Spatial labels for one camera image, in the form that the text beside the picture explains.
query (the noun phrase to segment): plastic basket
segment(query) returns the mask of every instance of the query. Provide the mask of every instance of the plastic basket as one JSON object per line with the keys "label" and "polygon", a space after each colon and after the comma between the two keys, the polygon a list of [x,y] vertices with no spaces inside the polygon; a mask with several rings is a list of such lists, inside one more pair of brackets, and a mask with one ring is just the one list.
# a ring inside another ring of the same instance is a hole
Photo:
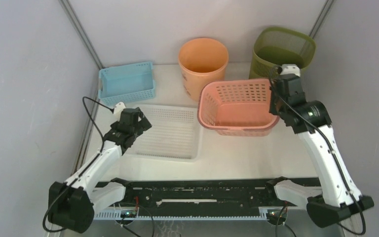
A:
{"label": "plastic basket", "polygon": [[152,62],[110,67],[99,71],[102,89],[99,99],[107,106],[155,97]]}
{"label": "plastic basket", "polygon": [[152,124],[127,150],[126,156],[194,161],[201,149],[202,127],[197,108],[138,105]]}
{"label": "plastic basket", "polygon": [[296,64],[306,70],[316,51],[314,40],[282,27],[265,29],[255,42],[249,78],[268,78],[274,65]]}
{"label": "plastic basket", "polygon": [[266,136],[279,117],[269,113],[267,79],[217,81],[201,93],[198,120],[207,129],[227,136]]}

